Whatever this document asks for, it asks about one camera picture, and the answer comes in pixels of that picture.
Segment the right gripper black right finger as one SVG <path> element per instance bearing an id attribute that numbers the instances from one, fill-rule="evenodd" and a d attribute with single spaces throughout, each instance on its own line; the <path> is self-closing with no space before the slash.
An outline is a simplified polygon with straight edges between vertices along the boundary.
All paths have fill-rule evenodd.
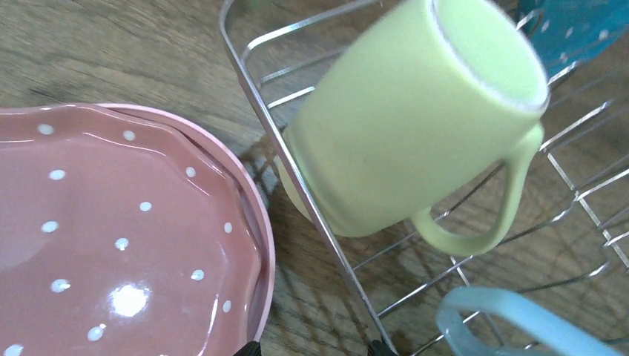
<path id="1" fill-rule="evenodd" d="M 381 340 L 372 340 L 367 346 L 367 356 L 397 356 L 397 354 Z"/>

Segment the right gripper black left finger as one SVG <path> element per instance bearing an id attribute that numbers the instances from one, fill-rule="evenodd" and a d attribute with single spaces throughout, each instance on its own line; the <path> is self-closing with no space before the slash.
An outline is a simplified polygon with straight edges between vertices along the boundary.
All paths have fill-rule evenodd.
<path id="1" fill-rule="evenodd" d="M 260 342 L 250 341 L 234 353 L 234 356 L 262 356 Z"/>

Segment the pink polka dot plate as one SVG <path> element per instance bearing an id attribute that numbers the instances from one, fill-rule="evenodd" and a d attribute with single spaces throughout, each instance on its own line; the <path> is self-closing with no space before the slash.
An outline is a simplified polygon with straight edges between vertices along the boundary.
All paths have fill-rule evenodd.
<path id="1" fill-rule="evenodd" d="M 234 355 L 260 269 L 237 181 L 180 131 L 1 110 L 3 355 Z"/>

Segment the light blue mug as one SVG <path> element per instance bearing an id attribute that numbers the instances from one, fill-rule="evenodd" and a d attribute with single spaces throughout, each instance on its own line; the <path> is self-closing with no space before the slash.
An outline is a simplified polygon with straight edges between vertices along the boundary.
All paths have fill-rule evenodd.
<path id="1" fill-rule="evenodd" d="M 488 346 L 470 331 L 461 317 L 462 312 L 481 312 L 503 318 L 548 350 Z M 454 355 L 621 354 L 583 329 L 506 289 L 474 286 L 453 289 L 441 301 L 435 322 Z"/>

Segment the light green mug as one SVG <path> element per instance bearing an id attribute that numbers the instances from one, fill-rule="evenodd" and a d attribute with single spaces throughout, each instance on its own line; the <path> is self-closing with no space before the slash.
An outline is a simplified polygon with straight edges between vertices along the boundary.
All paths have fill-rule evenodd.
<path id="1" fill-rule="evenodd" d="M 402 1 L 332 65 L 283 139 L 336 235 L 410 220 L 434 248 L 478 255 L 513 224 L 549 100 L 538 55 L 495 2 Z M 440 227 L 434 204 L 497 161 L 493 226 Z"/>

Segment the blue polka dot plate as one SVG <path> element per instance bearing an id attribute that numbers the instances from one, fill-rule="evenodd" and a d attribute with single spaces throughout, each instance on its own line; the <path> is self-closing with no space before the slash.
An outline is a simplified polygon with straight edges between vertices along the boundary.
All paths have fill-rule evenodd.
<path id="1" fill-rule="evenodd" d="M 519 1 L 515 18 L 536 49 L 548 77 L 583 65 L 628 30 L 627 0 Z"/>

